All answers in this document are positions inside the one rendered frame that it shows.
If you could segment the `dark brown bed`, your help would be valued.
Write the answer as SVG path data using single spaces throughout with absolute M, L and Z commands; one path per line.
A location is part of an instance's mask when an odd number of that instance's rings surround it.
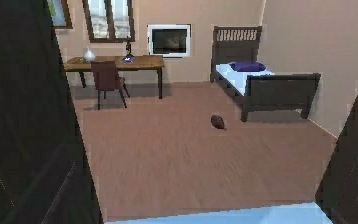
M 254 111 L 296 110 L 307 119 L 319 73 L 274 75 L 269 70 L 239 72 L 233 62 L 257 61 L 262 27 L 220 27 L 213 30 L 210 82 L 216 81 L 241 108 L 241 121 Z

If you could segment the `brown ball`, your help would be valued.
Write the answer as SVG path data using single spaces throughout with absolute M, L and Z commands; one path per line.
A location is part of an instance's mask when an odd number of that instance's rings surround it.
M 211 116 L 211 124 L 213 125 L 214 128 L 216 129 L 221 129 L 221 130 L 225 130 L 226 126 L 224 123 L 224 120 L 221 116 L 219 115 L 212 115 Z

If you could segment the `dark brown chair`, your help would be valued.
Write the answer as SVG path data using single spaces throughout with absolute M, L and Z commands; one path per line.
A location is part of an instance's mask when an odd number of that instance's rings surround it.
M 125 78 L 119 75 L 114 61 L 92 61 L 91 72 L 94 77 L 94 85 L 97 91 L 97 109 L 101 108 L 100 99 L 107 97 L 108 91 L 119 92 L 123 106 L 127 107 L 124 92 L 130 96 L 125 84 Z

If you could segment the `dark brown door frame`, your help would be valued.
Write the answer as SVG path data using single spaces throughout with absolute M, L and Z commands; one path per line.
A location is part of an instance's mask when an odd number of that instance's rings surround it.
M 333 224 L 358 224 L 358 94 L 315 198 Z

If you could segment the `brown wooden desk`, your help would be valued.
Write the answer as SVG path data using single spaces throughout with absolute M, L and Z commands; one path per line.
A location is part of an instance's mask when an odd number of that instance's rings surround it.
M 114 61 L 119 71 L 155 70 L 158 79 L 158 97 L 163 98 L 163 67 L 162 56 L 135 56 L 132 62 L 122 62 L 122 56 L 97 56 L 96 61 Z M 83 57 L 74 57 L 64 64 L 66 72 L 78 72 L 83 87 L 86 87 L 85 73 L 91 71 L 91 65 Z

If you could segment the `purple pillow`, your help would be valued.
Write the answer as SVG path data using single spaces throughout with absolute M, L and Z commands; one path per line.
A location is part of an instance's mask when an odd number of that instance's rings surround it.
M 230 67 L 237 72 L 261 72 L 266 69 L 260 62 L 231 62 Z

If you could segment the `white vase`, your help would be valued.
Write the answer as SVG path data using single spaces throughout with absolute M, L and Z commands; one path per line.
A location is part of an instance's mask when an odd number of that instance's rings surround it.
M 87 47 L 83 58 L 86 62 L 91 62 L 95 60 L 96 55 L 90 50 L 89 47 Z

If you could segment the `brown framed wall picture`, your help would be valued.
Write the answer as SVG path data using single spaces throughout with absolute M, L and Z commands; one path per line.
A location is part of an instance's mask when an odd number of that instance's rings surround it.
M 47 0 L 53 26 L 56 29 L 72 29 L 67 0 Z

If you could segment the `dark brown room door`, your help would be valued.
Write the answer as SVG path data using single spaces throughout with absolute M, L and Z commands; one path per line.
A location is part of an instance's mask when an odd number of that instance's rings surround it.
M 0 0 L 0 224 L 104 224 L 47 0 Z

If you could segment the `white framed wall picture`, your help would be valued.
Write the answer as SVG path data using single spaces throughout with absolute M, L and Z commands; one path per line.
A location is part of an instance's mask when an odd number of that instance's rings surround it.
M 150 55 L 165 58 L 183 58 L 191 55 L 190 24 L 149 24 L 147 39 Z

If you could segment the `brown framed window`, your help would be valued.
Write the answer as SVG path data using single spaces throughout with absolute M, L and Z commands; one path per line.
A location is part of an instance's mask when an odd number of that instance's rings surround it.
M 135 41 L 132 0 L 82 0 L 91 43 Z

